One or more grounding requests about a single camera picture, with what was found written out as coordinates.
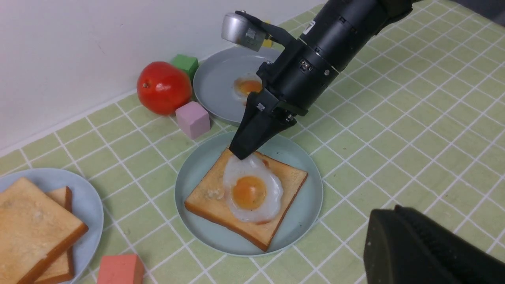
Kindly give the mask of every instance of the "egg yolk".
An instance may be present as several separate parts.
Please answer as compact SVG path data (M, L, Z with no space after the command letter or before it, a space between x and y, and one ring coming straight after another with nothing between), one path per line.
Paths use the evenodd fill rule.
M263 88L261 82L256 80L246 80L239 83L238 89L244 96L248 96L252 91L260 92Z
M261 206L266 195L265 183L255 176L241 177L231 189L234 203L244 210L254 210Z

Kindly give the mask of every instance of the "white wall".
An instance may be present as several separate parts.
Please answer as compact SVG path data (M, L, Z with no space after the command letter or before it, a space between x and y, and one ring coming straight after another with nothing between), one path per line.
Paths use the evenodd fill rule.
M0 149L135 89L177 53L205 58L225 13L279 24L324 0L15 0L0 5Z

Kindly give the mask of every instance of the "yellow block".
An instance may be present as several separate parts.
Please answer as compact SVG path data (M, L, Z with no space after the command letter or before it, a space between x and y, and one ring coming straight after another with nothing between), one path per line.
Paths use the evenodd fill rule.
M262 46L264 46L266 48L272 48L272 44L273 44L273 42L271 40L265 39L263 41L263 45Z

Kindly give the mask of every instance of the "label sticker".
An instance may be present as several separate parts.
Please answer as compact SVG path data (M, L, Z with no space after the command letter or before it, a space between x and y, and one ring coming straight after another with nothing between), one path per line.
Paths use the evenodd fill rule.
M316 24L316 21L312 20L310 23L309 23L309 26L304 30L303 34L307 34L308 32L311 31L312 27Z

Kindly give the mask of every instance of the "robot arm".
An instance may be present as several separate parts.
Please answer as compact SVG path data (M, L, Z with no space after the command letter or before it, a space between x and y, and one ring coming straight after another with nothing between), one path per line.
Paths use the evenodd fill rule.
M256 72L263 89L251 92L230 150L245 159L274 135L296 124L363 46L403 19L419 0L329 0L302 35L236 11L225 16L222 38L258 51L265 39L285 47Z

